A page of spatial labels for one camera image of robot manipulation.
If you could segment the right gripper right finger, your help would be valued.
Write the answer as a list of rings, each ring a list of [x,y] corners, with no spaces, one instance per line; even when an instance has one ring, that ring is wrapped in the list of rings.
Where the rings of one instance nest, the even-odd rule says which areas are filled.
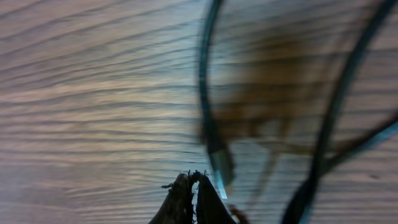
[[[221,199],[216,193],[209,178],[200,175],[197,195],[197,223],[198,224],[236,224]]]

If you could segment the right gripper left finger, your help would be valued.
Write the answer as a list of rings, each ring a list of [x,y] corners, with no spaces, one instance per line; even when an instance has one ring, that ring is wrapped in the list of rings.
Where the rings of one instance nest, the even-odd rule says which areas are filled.
[[[169,192],[149,224],[192,224],[194,193],[192,187],[199,180],[199,171],[181,173],[174,182],[163,185]]]

